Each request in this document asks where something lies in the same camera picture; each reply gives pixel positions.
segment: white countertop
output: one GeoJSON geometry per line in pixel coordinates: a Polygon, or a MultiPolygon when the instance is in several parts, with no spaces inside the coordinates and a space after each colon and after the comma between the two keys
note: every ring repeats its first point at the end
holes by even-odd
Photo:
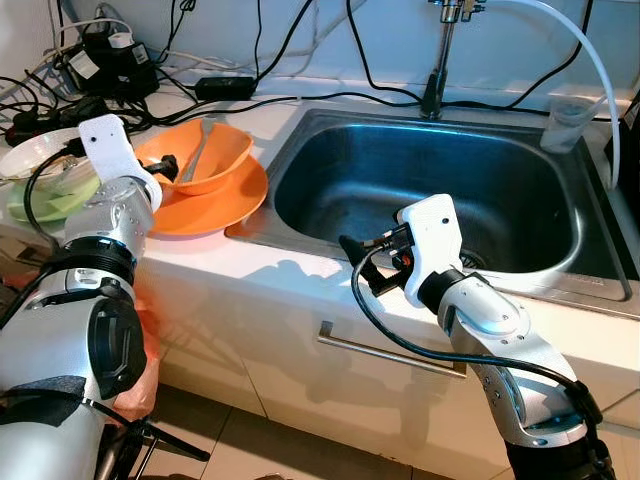
{"type": "MultiPolygon", "coordinates": [[[[149,99],[151,111],[156,115],[170,113],[188,104],[188,100],[172,93],[156,93],[149,99]]],[[[397,109],[360,100],[336,99],[330,102],[272,104],[246,113],[221,115],[218,119],[253,136],[253,155],[266,168],[298,120],[310,108],[418,116],[417,108],[397,109]]],[[[533,115],[454,109],[447,109],[444,119],[533,127],[543,127],[545,123],[544,118],[533,115]]],[[[608,170],[601,150],[609,138],[609,129],[606,123],[594,123],[585,132],[592,156],[604,178],[608,177],[608,170]]],[[[154,127],[136,135],[132,138],[134,146],[144,143],[159,131],[159,128],[154,127]]],[[[0,155],[7,149],[6,145],[0,145],[0,155]]],[[[0,235],[34,241],[35,234],[7,214],[4,205],[8,190],[6,186],[0,188],[0,235]]],[[[637,258],[640,251],[637,229],[627,230],[627,241],[637,258]]],[[[349,269],[345,263],[231,240],[224,236],[222,230],[198,237],[151,237],[147,240],[144,261],[151,262],[158,268],[171,269],[176,274],[198,273],[214,277],[227,285],[232,282],[234,288],[250,289],[256,295],[278,291],[287,298],[322,302],[328,310],[342,309],[349,314],[357,314],[355,301],[348,289],[349,269]],[[301,276],[318,279],[318,282],[301,282],[301,276]]],[[[428,310],[410,307],[399,291],[385,295],[379,301],[379,309],[391,316],[436,323],[435,317],[428,310]]],[[[640,371],[640,322],[528,298],[519,297],[518,301],[529,309],[534,327],[564,354],[640,371]]]]}

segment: white cabinet door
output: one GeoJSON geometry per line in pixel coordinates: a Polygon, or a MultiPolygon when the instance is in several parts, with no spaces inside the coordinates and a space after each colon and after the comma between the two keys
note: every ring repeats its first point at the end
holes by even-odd
{"type": "Polygon", "coordinates": [[[176,388],[264,415],[217,305],[226,300],[210,275],[143,262],[136,292],[158,322],[163,351],[160,381],[176,388]]]}
{"type": "MultiPolygon", "coordinates": [[[[235,328],[267,416],[277,422],[459,480],[489,479],[508,467],[482,386],[466,379],[318,342],[323,321],[333,337],[404,354],[356,308],[353,317],[263,298],[236,306],[235,328]]],[[[416,325],[393,321],[402,334],[416,325]]],[[[447,339],[434,325],[420,329],[447,339]]]]}

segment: white hose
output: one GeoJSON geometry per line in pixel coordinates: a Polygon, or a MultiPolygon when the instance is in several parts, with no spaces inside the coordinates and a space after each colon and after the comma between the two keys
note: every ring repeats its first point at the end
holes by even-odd
{"type": "Polygon", "coordinates": [[[618,185],[618,176],[620,174],[620,128],[618,125],[618,108],[616,107],[616,97],[613,93],[613,86],[611,85],[611,80],[609,79],[609,75],[607,75],[607,70],[604,68],[604,64],[602,60],[598,56],[598,52],[593,48],[593,45],[589,41],[589,39],[582,33],[582,31],[569,20],[566,16],[560,13],[555,8],[547,5],[546,3],[540,2],[538,0],[493,0],[495,2],[511,2],[511,3],[521,3],[523,5],[529,5],[530,7],[537,8],[545,13],[548,13],[555,19],[559,20],[565,27],[569,29],[571,33],[573,33],[582,46],[587,51],[593,64],[600,75],[600,80],[602,81],[602,85],[604,86],[604,90],[607,95],[607,102],[609,104],[609,115],[611,116],[611,134],[613,136],[613,166],[611,167],[611,184],[610,189],[613,190],[618,185]]]}

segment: stainless steel sink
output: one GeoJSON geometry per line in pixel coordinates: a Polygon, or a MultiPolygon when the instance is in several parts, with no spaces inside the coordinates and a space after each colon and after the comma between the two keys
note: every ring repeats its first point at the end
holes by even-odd
{"type": "Polygon", "coordinates": [[[345,259],[339,235],[378,237],[398,209],[448,193],[467,269],[505,291],[640,318],[637,272],[586,145],[550,155],[540,134],[310,110],[267,171],[264,205],[227,235],[345,259]]]}

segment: drawer handle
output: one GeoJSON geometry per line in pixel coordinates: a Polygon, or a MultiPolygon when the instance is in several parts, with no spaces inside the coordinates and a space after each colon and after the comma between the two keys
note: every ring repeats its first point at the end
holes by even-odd
{"type": "Polygon", "coordinates": [[[392,362],[401,363],[403,365],[409,365],[410,367],[421,368],[428,372],[438,373],[440,375],[446,375],[453,378],[467,378],[467,365],[465,363],[455,362],[452,367],[444,367],[436,363],[431,363],[426,360],[419,360],[407,355],[401,355],[398,353],[388,352],[379,348],[369,347],[362,345],[361,343],[350,342],[342,338],[336,338],[331,336],[333,330],[333,323],[323,321],[320,326],[320,332],[318,333],[318,342],[325,345],[332,345],[338,348],[345,348],[347,350],[353,350],[355,352],[365,353],[378,358],[385,358],[392,362]]]}

